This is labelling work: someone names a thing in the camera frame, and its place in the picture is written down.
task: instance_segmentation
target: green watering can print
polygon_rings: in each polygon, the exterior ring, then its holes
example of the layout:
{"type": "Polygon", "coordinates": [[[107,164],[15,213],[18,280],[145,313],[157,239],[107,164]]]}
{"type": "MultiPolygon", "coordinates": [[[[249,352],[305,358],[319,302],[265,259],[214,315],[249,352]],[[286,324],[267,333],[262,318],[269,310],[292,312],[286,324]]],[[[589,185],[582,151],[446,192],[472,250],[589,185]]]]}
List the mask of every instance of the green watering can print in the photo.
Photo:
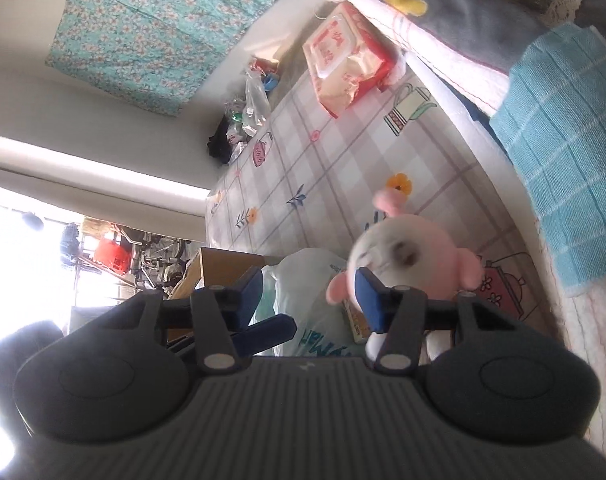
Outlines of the green watering can print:
{"type": "Polygon", "coordinates": [[[394,108],[385,115],[385,123],[398,137],[406,124],[416,121],[428,108],[436,106],[431,99],[432,95],[427,88],[415,88],[410,83],[406,83],[398,89],[394,108]]]}

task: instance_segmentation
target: plush toy ear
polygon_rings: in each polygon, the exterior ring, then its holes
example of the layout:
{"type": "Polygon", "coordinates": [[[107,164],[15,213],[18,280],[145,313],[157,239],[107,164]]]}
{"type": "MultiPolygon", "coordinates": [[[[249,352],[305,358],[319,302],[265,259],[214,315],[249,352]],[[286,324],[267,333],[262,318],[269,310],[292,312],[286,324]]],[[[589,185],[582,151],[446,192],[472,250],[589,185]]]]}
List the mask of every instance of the plush toy ear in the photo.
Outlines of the plush toy ear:
{"type": "Polygon", "coordinates": [[[483,281],[481,261],[469,249],[457,249],[459,254],[459,286],[465,290],[475,290],[483,281]]]}
{"type": "Polygon", "coordinates": [[[347,300],[349,292],[347,290],[347,274],[339,272],[332,278],[332,281],[327,286],[325,291],[325,299],[329,304],[338,304],[343,300],[347,300]]]}
{"type": "Polygon", "coordinates": [[[381,191],[377,191],[372,202],[376,209],[385,212],[387,216],[403,215],[403,204],[407,197],[398,189],[386,187],[381,191]]]}

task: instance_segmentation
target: pink plush toy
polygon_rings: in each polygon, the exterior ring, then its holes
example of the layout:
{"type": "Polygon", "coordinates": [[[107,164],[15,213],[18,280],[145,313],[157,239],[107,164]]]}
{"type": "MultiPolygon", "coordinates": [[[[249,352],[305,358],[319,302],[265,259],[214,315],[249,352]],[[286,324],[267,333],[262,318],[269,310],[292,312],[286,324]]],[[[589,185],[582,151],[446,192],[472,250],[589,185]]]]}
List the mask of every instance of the pink plush toy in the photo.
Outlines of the pink plush toy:
{"type": "Polygon", "coordinates": [[[328,303],[349,298],[361,308],[354,294],[354,275],[360,267],[368,267],[385,286],[413,286],[431,300],[451,300],[457,291],[474,290],[481,284],[480,260],[469,249],[458,249],[433,222],[403,213],[403,193],[385,189],[373,201],[387,213],[387,219],[356,240],[346,272],[335,276],[327,287],[328,303]]]}

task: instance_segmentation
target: ribbed gray surface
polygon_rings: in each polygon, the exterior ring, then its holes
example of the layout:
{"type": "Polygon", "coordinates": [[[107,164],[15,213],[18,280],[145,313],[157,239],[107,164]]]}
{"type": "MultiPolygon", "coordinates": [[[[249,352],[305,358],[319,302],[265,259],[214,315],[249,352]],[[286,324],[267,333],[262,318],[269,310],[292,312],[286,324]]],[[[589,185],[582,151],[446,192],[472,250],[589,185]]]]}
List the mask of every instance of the ribbed gray surface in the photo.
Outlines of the ribbed gray surface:
{"type": "Polygon", "coordinates": [[[606,479],[572,438],[541,447],[477,440],[426,410],[413,383],[360,359],[256,358],[207,380],[189,406],[138,439],[85,447],[35,438],[42,480],[606,479]]]}

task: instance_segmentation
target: turquoise floral fabric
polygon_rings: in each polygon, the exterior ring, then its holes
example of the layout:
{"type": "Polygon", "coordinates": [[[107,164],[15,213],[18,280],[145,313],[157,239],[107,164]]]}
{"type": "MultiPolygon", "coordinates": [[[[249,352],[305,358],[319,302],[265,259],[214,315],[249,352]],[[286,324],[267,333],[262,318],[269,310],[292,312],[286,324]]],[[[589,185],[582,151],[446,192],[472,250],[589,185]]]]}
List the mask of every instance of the turquoise floral fabric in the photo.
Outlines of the turquoise floral fabric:
{"type": "Polygon", "coordinates": [[[276,1],[67,0],[46,62],[174,116],[276,1]]]}

